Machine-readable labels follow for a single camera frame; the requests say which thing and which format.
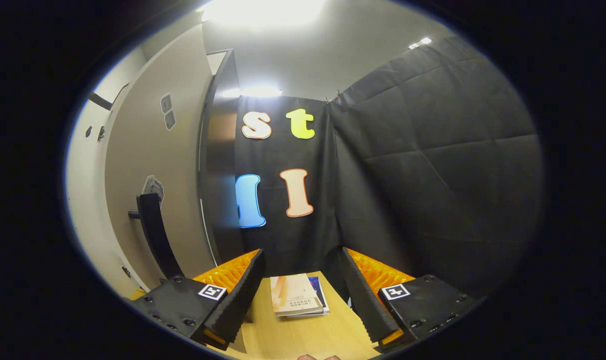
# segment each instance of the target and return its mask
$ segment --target wooden table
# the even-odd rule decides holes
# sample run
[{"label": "wooden table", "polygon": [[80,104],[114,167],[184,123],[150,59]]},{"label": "wooden table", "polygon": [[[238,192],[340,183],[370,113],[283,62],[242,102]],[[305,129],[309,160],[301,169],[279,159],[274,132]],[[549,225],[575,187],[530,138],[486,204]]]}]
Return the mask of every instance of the wooden table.
[{"label": "wooden table", "polygon": [[341,360],[366,360],[379,355],[360,318],[347,306],[320,272],[318,276],[330,313],[317,317],[277,317],[271,309],[269,278],[259,286],[236,341],[226,351],[241,360],[296,360],[309,354],[318,360],[336,355]]}]

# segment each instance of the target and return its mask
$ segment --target gray wall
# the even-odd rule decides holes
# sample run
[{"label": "gray wall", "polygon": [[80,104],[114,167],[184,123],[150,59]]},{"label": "gray wall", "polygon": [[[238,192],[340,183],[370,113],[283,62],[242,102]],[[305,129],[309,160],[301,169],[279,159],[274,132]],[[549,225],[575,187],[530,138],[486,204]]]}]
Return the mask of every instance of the gray wall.
[{"label": "gray wall", "polygon": [[[99,96],[112,102],[118,92],[133,80],[147,63],[143,51],[137,47],[107,73],[94,90]],[[127,88],[118,97],[122,98]],[[97,272],[120,296],[130,296],[142,286],[149,289],[132,269],[127,257],[118,246],[111,226],[105,197],[105,156],[111,134],[113,112],[92,101],[83,106],[72,131],[65,164],[65,191],[70,217],[76,237]],[[89,137],[85,137],[92,126]],[[106,132],[98,141],[101,126]],[[122,267],[129,269],[131,277]]]},{"label": "gray wall", "polygon": [[[109,217],[118,243],[149,287],[164,278],[140,221],[130,219],[145,179],[165,188],[163,222],[183,272],[196,276],[214,266],[205,238],[197,191],[197,145],[211,82],[200,25],[184,32],[145,65],[115,112],[105,163]],[[176,125],[165,128],[161,97],[172,94]]]}]

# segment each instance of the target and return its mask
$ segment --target black curtain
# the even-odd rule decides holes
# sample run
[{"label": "black curtain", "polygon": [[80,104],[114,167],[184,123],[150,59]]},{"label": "black curtain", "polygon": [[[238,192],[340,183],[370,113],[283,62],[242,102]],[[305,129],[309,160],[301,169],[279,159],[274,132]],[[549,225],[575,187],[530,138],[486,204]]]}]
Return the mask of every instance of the black curtain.
[{"label": "black curtain", "polygon": [[[298,139],[285,114],[313,114]],[[247,139],[246,112],[267,112],[272,135]],[[517,264],[540,219],[541,148],[529,112],[500,71],[460,38],[395,57],[326,104],[241,99],[236,173],[257,174],[268,276],[321,269],[342,296],[341,246],[413,276],[434,274],[487,295]],[[288,218],[280,171],[303,168],[314,212]]]},{"label": "black curtain", "polygon": [[[300,139],[291,132],[285,114],[305,109],[314,117],[307,128],[315,131],[311,139]],[[272,133],[267,139],[247,138],[241,132],[247,112],[269,115]],[[242,96],[236,125],[236,177],[256,174],[261,177],[257,194],[261,227],[242,228],[245,251],[265,251],[266,276],[298,274],[321,270],[347,299],[347,290],[339,269],[341,237],[336,212],[336,146],[323,101],[287,96]],[[289,198],[280,172],[305,169],[307,200],[312,214],[291,218],[286,215]]]}]

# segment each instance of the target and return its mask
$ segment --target letter s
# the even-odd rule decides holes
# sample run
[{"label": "letter s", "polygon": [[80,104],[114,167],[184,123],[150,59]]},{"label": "letter s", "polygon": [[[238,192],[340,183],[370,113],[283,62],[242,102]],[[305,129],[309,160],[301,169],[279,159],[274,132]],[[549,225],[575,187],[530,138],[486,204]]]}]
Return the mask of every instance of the letter s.
[{"label": "letter s", "polygon": [[271,126],[267,125],[271,119],[264,112],[250,111],[243,116],[241,131],[249,139],[266,139],[271,135]]}]

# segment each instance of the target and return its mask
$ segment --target blue letter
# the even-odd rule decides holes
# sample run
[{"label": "blue letter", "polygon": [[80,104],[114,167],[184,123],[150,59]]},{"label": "blue letter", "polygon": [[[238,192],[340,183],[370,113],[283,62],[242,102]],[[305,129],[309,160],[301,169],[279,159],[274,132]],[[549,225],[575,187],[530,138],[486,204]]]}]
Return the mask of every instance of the blue letter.
[{"label": "blue letter", "polygon": [[257,228],[265,225],[265,218],[259,210],[259,198],[256,189],[261,177],[248,173],[236,179],[236,205],[240,213],[241,228]]}]

